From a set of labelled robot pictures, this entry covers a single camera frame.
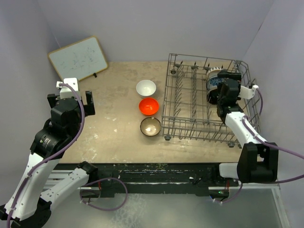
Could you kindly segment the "blue patterned bowl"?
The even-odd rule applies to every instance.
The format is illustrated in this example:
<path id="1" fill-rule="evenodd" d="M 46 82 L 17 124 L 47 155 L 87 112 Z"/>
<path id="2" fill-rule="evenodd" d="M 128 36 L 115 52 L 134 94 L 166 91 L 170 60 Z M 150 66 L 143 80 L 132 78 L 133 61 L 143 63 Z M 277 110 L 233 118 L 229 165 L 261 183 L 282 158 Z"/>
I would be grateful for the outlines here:
<path id="1" fill-rule="evenodd" d="M 217 90 L 218 85 L 224 82 L 224 78 L 220 78 L 218 76 L 211 76 L 206 82 L 206 89 L 208 92 Z"/>

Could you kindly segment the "white orange rimmed striped bowl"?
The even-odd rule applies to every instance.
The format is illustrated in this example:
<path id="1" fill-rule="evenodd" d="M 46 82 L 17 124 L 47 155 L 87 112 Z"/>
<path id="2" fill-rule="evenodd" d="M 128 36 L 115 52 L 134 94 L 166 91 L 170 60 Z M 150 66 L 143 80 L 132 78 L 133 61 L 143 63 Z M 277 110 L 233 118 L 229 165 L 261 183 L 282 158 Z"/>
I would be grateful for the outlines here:
<path id="1" fill-rule="evenodd" d="M 222 70 L 221 67 L 211 67 L 208 72 L 207 75 L 208 76 L 213 76 L 213 75 L 218 75 L 218 73 Z"/>

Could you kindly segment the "black glossy bowl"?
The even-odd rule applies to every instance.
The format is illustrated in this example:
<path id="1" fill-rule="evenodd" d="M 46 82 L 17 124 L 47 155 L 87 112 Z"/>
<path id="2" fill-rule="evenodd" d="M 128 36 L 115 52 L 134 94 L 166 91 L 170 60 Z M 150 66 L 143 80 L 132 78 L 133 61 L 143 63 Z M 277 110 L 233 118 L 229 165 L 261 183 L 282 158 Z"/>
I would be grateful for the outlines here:
<path id="1" fill-rule="evenodd" d="M 210 104 L 216 105 L 218 102 L 219 92 L 218 89 L 210 90 L 207 93 L 207 101 Z"/>

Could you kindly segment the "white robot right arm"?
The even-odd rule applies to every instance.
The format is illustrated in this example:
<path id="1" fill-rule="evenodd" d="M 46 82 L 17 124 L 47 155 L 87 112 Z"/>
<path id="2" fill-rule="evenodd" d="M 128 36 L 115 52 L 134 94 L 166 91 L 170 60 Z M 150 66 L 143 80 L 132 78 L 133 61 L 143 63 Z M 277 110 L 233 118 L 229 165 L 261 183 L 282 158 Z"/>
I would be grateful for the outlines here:
<path id="1" fill-rule="evenodd" d="M 240 73 L 220 70 L 218 78 L 223 81 L 218 84 L 217 114 L 236 136 L 242 151 L 237 163 L 219 165 L 219 170 L 211 174 L 212 182 L 217 186 L 222 186 L 228 178 L 242 183 L 275 182 L 278 170 L 276 144 L 267 144 L 238 105 L 240 98 L 253 98 L 258 86 L 242 86 Z"/>

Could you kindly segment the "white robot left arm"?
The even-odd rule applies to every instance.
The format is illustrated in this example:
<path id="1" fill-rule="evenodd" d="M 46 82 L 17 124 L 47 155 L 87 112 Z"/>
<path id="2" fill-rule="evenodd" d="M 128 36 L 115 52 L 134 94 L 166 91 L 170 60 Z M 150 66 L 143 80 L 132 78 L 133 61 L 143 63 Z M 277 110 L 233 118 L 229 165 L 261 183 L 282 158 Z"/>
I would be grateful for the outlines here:
<path id="1" fill-rule="evenodd" d="M 34 138 L 24 174 L 11 199 L 0 207 L 0 219 L 9 228 L 41 228 L 52 212 L 77 188 L 97 183 L 98 168 L 81 162 L 48 190 L 44 186 L 64 152 L 77 140 L 84 127 L 84 118 L 95 114 L 92 92 L 86 91 L 86 104 L 74 96 L 47 96 L 51 117 Z"/>

